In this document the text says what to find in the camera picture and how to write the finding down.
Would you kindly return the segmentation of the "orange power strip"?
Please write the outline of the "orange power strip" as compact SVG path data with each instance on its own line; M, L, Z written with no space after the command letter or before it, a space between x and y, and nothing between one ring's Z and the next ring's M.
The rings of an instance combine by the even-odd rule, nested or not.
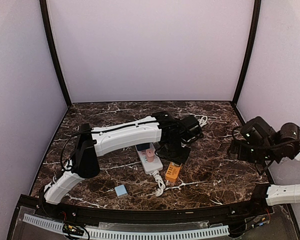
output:
M177 165L174 162L170 162L167 171L165 173L165 180L175 183L178 179L181 168L182 168L181 165Z

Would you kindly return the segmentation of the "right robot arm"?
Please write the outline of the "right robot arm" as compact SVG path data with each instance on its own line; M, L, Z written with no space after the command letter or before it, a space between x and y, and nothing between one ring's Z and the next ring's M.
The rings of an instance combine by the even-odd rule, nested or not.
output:
M242 139L232 136L227 149L231 160L264 165L258 170L263 175L271 164L280 163L288 158L300 162L300 127L288 122L275 131L261 116L252 118L238 127ZM300 203L300 184L276 185L258 184L252 193L251 200L265 202L268 206Z

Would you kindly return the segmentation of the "pink plug adapter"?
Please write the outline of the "pink plug adapter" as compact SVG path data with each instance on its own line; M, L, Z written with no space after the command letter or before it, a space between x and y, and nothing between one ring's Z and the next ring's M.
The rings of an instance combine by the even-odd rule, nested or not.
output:
M148 163L152 163L155 160L155 151L153 149L146 149L145 150L145 157L146 157L146 161Z

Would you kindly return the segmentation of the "white multicolour power strip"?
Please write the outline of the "white multicolour power strip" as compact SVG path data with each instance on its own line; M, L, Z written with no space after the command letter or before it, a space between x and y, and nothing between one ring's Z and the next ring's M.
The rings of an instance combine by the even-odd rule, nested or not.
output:
M154 153L156 151L153 143L150 143L150 149L154 150ZM143 151L137 151L138 157L141 161L141 164L143 166L144 172L147 175L152 174L154 171L161 171L163 169L163 164L160 160L160 158L155 154L154 162L147 162L146 160L146 150Z

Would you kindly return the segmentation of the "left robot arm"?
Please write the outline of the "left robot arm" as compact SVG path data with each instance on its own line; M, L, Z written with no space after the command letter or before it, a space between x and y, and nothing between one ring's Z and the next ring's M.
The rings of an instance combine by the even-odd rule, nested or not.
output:
M153 113L140 120L108 127L90 127L82 124L73 134L76 146L68 160L60 161L61 172L43 188L46 203L57 205L78 183L100 173L98 157L123 148L135 146L139 152L152 149L155 157L178 166L190 155L190 145L203 137L202 127L208 118L188 115L174 118L167 111Z

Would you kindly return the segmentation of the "blue cube socket adapter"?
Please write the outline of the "blue cube socket adapter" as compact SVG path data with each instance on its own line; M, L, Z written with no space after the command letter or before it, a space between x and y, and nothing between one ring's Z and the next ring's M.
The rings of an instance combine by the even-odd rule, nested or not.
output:
M150 143L137 144L135 147L137 151L145 151L150 148Z

